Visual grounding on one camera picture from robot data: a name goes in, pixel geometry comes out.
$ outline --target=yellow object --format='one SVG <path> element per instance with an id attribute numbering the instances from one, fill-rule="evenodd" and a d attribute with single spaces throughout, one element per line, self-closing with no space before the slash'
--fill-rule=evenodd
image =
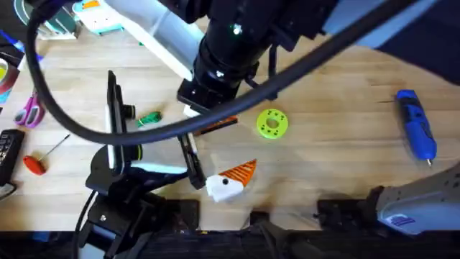
<path id="1" fill-rule="evenodd" d="M 3 79 L 5 75 L 6 75 L 6 69 L 0 67 L 0 80 Z"/>
<path id="2" fill-rule="evenodd" d="M 276 140 L 286 133 L 288 117 L 277 109 L 266 109 L 257 117 L 257 131 L 267 139 Z"/>

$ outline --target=green 3d printed part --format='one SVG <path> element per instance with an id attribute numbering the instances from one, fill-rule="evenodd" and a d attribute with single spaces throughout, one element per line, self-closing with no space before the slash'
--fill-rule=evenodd
<path id="1" fill-rule="evenodd" d="M 268 139 L 280 138 L 288 126 L 288 117 L 276 109 L 266 109 L 257 117 L 257 131 Z"/>
<path id="2" fill-rule="evenodd" d="M 151 112 L 149 115 L 142 117 L 136 121 L 137 127 L 142 127 L 150 123 L 157 123 L 161 120 L 160 112 Z"/>

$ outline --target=screwdriver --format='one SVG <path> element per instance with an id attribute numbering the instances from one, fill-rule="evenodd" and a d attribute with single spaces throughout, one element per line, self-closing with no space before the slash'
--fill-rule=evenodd
<path id="1" fill-rule="evenodd" d="M 414 90 L 399 90 L 396 94 L 404 130 L 410 149 L 420 160 L 426 160 L 431 167 L 436 157 L 436 141 L 431 134 L 430 123 Z"/>
<path id="2" fill-rule="evenodd" d="M 33 172 L 34 174 L 41 176 L 46 173 L 45 167 L 41 163 L 43 158 L 46 158 L 52 151 L 54 151 L 57 147 L 59 147 L 66 139 L 70 137 L 70 134 L 65 136 L 58 144 L 56 144 L 48 153 L 44 154 L 40 159 L 36 159 L 31 155 L 26 155 L 22 158 L 22 162 L 27 166 L 27 168 Z"/>

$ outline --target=small orange tool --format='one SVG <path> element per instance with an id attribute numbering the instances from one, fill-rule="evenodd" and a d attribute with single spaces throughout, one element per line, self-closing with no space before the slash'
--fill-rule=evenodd
<path id="1" fill-rule="evenodd" d="M 41 161 L 43 160 L 43 158 L 46 158 L 47 155 L 49 155 L 52 151 L 54 151 L 57 147 L 59 147 L 59 145 L 61 145 L 66 139 L 68 139 L 70 137 L 70 134 L 65 136 L 64 139 L 62 139 L 61 141 L 59 141 L 58 144 L 56 144 L 50 151 L 48 151 L 48 153 L 46 153 L 45 155 L 43 155 L 40 159 L 36 159 L 34 157 L 32 157 L 31 155 L 26 155 L 22 158 L 22 162 L 27 166 L 27 168 L 33 172 L 34 174 L 38 175 L 38 176 L 41 176 L 43 175 L 44 173 L 46 173 L 46 170 L 45 170 L 45 167 L 43 166 L 43 164 L 41 163 Z"/>

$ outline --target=orange screwdriver handle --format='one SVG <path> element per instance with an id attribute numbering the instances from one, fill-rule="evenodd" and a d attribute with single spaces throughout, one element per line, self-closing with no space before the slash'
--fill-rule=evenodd
<path id="1" fill-rule="evenodd" d="M 36 158 L 26 155 L 24 158 L 22 158 L 22 162 L 27 166 L 27 168 L 33 172 L 34 174 L 41 176 L 44 173 L 46 173 L 45 168 L 41 164 L 40 161 L 38 161 Z"/>

